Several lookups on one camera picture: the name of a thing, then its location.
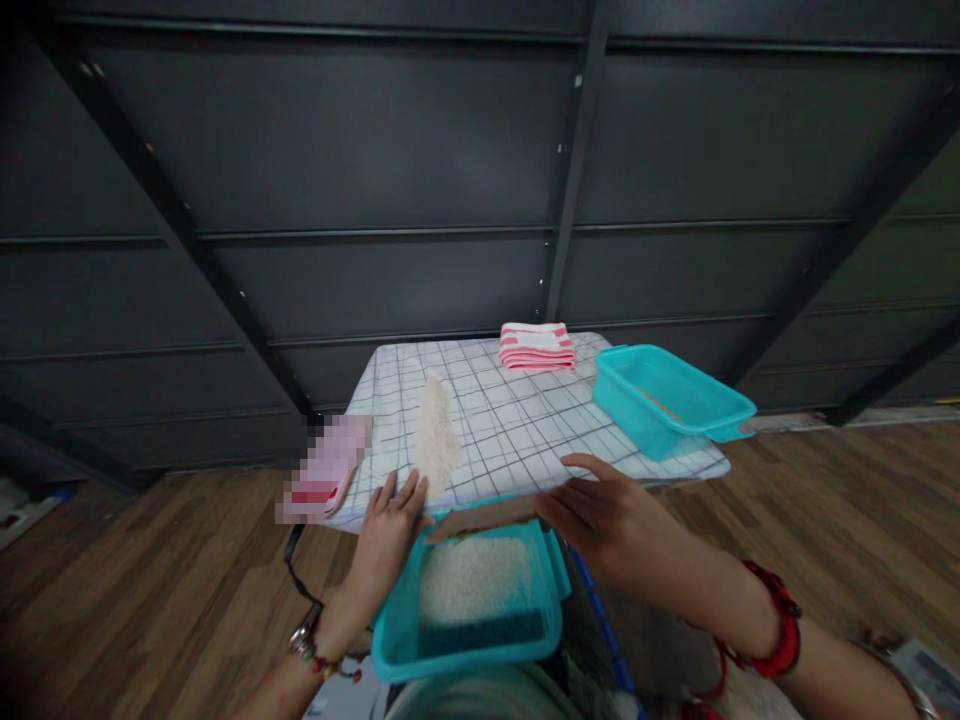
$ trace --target teal plastic container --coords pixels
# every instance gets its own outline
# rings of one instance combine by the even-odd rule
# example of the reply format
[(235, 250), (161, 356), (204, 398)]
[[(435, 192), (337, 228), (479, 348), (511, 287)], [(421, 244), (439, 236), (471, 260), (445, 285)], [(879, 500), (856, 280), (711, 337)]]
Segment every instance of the teal plastic container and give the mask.
[(429, 530), (417, 538), (374, 624), (371, 654), (381, 680), (398, 683), (481, 665), (542, 660), (556, 649), (563, 629), (560, 601), (570, 594), (570, 578), (552, 530), (532, 520), (478, 533), (475, 537), (523, 541), (531, 587), (518, 589), (501, 617), (452, 628), (420, 626), (420, 570), (430, 551), (423, 542), (427, 534)]
[(655, 462), (685, 455), (707, 439), (750, 437), (739, 426), (757, 414), (748, 398), (655, 345), (597, 355), (593, 401)]

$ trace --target pink package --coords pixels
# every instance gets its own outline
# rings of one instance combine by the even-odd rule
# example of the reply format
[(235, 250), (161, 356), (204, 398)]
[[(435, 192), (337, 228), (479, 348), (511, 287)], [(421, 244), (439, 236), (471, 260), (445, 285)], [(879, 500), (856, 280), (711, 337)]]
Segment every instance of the pink package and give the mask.
[(327, 519), (340, 509), (353, 473), (370, 446), (373, 418), (369, 415), (325, 416), (324, 425), (323, 436), (294, 471), (278, 508), (285, 518), (301, 518), (295, 522)]

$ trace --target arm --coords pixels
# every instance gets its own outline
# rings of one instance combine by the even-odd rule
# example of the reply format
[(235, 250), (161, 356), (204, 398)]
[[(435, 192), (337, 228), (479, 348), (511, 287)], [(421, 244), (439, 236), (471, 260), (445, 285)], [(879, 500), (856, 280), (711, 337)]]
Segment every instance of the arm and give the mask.
[[(411, 472), (394, 498), (397, 474), (390, 473), (370, 498), (350, 572), (320, 616), (314, 636), (318, 657), (342, 659), (400, 577), (413, 541), (430, 523), (417, 519), (429, 486), (418, 477), (416, 470)], [(322, 684), (309, 663), (288, 654), (246, 699), (237, 718), (300, 720)]]
[[(636, 481), (602, 460), (584, 454), (562, 460), (589, 470), (599, 482), (573, 478), (539, 495), (537, 512), (595, 575), (740, 653), (773, 654), (779, 616), (753, 573), (686, 530)], [(800, 661), (778, 684), (809, 717), (917, 717), (906, 690), (883, 664), (808, 619), (800, 621), (800, 634)]]

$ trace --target table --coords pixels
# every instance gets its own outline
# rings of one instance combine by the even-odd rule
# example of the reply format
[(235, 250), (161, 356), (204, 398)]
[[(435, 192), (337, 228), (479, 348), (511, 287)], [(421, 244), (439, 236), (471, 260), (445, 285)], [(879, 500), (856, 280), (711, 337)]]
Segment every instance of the table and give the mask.
[(647, 486), (720, 477), (730, 462), (716, 446), (656, 463), (592, 401), (596, 357), (610, 347), (597, 333), (571, 333), (572, 371), (528, 373), (500, 366), (500, 341), (382, 345), (374, 352), (347, 408), (373, 416), (372, 447), (357, 468), (340, 510), (324, 524), (359, 533), (372, 492), (397, 470), (402, 482), (416, 455), (420, 393), (428, 377), (450, 392), (450, 420), (463, 449), (451, 488), (427, 511), (493, 497), (532, 494), (571, 475), (560, 458), (585, 452)]

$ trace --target pile of rice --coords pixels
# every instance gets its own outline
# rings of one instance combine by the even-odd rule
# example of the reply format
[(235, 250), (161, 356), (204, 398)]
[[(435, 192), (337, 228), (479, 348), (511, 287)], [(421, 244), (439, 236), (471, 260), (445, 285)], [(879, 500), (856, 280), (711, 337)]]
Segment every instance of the pile of rice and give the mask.
[(420, 624), (471, 625), (529, 602), (530, 557), (518, 538), (470, 537), (430, 549), (420, 572)]

